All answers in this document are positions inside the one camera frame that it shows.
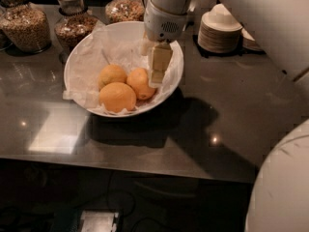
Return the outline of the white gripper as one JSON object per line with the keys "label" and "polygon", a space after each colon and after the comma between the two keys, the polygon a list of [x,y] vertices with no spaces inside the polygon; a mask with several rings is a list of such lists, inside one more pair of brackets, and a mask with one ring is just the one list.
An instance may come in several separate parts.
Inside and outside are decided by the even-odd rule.
{"label": "white gripper", "polygon": [[[185,24],[185,14],[164,12],[152,0],[148,0],[144,13],[144,26],[150,41],[175,41],[181,36]],[[169,43],[157,43],[149,50],[149,84],[151,87],[157,88],[162,84],[172,55],[173,50]]]}

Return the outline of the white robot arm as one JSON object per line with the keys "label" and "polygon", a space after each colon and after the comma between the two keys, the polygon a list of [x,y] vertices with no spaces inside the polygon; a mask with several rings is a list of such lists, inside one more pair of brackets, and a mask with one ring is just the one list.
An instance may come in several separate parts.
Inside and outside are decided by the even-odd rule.
{"label": "white robot arm", "polygon": [[[309,0],[219,0],[298,90],[308,93]],[[163,23],[184,18],[190,0],[147,0],[148,38],[173,41]],[[269,153],[255,181],[244,232],[309,232],[309,130],[303,122]]]}

